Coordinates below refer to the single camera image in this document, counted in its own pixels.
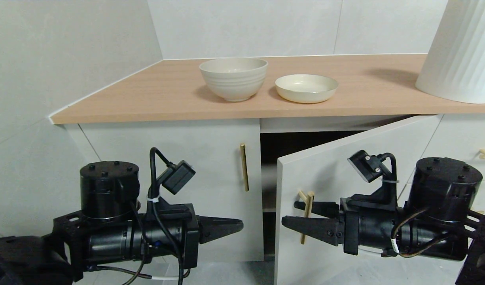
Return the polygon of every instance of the white bowl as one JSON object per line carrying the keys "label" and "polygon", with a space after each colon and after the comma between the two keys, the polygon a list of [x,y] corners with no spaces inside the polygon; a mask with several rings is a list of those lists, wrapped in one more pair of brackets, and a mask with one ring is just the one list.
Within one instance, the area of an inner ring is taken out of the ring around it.
{"label": "white bowl", "polygon": [[276,79],[279,96],[297,103],[320,103],[326,101],[338,87],[330,77],[313,74],[292,74]]}
{"label": "white bowl", "polygon": [[268,63],[258,58],[220,58],[202,63],[209,89],[226,101],[248,100],[262,87]]}

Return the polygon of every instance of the white vase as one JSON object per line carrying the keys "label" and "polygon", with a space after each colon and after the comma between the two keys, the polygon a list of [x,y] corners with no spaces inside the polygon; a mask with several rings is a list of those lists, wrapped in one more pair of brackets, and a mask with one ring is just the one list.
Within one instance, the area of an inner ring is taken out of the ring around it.
{"label": "white vase", "polygon": [[449,0],[416,87],[465,103],[485,103],[485,0]]}

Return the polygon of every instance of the shallow dish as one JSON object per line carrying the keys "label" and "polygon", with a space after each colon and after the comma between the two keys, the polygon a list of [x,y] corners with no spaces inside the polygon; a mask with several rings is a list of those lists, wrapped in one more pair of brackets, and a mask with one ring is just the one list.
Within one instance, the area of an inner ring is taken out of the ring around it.
{"label": "shallow dish", "polygon": [[297,103],[320,103],[334,95],[338,82],[330,77],[314,74],[292,74],[275,82],[279,96]]}

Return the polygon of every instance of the wooden countertop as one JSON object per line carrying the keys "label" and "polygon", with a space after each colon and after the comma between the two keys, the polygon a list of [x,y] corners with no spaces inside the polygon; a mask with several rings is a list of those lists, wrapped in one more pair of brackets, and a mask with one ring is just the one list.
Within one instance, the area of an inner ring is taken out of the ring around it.
{"label": "wooden countertop", "polygon": [[[485,104],[440,99],[415,88],[425,60],[412,55],[270,57],[266,80],[251,99],[230,103],[212,94],[203,60],[165,60],[51,116],[54,124],[230,118],[485,113]],[[339,82],[318,104],[279,97],[274,82],[287,74],[320,74]]]}

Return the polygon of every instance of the white cabinet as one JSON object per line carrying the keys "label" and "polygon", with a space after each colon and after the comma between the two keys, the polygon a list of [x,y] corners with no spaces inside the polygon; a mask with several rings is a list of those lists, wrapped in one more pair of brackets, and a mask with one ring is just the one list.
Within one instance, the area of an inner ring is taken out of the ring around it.
{"label": "white cabinet", "polygon": [[462,160],[478,169],[485,180],[481,148],[485,149],[485,114],[445,114],[422,157]]}
{"label": "white cabinet", "polygon": [[286,215],[303,215],[303,211],[294,209],[299,190],[314,191],[315,201],[337,203],[341,197],[374,192],[380,186],[378,180],[364,182],[346,161],[362,149],[369,154],[393,153],[402,180],[398,191],[403,189],[440,119],[441,115],[416,116],[279,158],[275,283],[322,284],[367,258],[347,255],[342,247],[310,237],[301,245],[300,234],[281,225]]}
{"label": "white cabinet", "polygon": [[[156,146],[168,160],[185,160],[197,172],[175,196],[162,188],[169,203],[193,203],[197,215],[244,222],[241,232],[200,245],[200,262],[263,260],[259,119],[86,124],[81,128],[101,160],[139,166],[140,201],[145,201],[151,181],[149,150]],[[247,192],[241,143],[246,145]],[[156,162],[161,173],[165,166],[159,159]]]}

